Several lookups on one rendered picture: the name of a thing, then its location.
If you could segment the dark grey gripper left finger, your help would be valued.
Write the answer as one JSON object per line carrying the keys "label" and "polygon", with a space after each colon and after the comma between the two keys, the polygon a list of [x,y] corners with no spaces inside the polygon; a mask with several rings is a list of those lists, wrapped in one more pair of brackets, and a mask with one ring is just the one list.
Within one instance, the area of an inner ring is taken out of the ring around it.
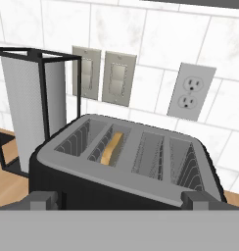
{"label": "dark grey gripper left finger", "polygon": [[23,200],[1,206],[0,210],[46,211],[57,210],[58,193],[56,191],[33,191]]}

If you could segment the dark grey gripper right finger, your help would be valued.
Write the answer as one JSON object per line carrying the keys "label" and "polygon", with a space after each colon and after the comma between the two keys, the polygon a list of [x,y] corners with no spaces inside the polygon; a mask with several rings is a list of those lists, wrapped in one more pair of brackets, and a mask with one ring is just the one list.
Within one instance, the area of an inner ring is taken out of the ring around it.
{"label": "dark grey gripper right finger", "polygon": [[216,200],[205,191],[184,191],[181,193],[181,209],[193,211],[239,210],[239,207]]}

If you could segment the black and grey four-slot toaster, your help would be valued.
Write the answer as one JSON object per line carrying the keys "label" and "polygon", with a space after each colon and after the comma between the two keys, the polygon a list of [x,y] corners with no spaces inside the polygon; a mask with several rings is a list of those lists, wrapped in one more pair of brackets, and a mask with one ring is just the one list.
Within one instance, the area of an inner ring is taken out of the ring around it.
{"label": "black and grey four-slot toaster", "polygon": [[[112,166],[100,163],[123,133]],[[29,190],[56,191],[62,210],[179,210],[184,191],[226,200],[200,140],[176,131],[84,115],[39,145],[29,159]]]}

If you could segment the slice of bread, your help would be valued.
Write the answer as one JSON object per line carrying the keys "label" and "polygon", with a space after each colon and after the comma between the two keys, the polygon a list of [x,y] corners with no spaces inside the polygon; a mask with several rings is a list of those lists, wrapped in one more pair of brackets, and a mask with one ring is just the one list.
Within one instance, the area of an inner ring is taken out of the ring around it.
{"label": "slice of bread", "polygon": [[117,131],[112,140],[108,143],[101,157],[100,163],[107,166],[112,166],[119,155],[123,143],[123,133]]}

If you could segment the grey wall power outlet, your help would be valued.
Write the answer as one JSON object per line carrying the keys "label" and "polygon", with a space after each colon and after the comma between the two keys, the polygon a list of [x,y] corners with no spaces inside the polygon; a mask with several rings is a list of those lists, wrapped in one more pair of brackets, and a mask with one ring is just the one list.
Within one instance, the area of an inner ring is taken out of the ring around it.
{"label": "grey wall power outlet", "polygon": [[182,63],[167,115],[197,122],[216,68]]}

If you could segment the grey light switch plate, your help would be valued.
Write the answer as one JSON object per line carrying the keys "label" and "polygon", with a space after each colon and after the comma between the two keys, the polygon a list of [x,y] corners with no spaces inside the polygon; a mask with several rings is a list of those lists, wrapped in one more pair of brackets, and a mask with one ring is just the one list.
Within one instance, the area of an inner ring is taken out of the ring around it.
{"label": "grey light switch plate", "polygon": [[72,48],[74,55],[81,60],[81,96],[97,100],[99,91],[101,51],[98,49],[78,47]]}
{"label": "grey light switch plate", "polygon": [[105,53],[102,101],[129,106],[136,55]]}

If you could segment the dark wall cabinet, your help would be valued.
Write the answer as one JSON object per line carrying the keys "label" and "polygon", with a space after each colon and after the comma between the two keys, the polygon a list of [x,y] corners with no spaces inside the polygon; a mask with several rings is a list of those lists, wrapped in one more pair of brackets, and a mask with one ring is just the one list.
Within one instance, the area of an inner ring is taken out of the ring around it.
{"label": "dark wall cabinet", "polygon": [[143,1],[167,2],[175,4],[220,7],[220,8],[239,10],[239,0],[143,0]]}

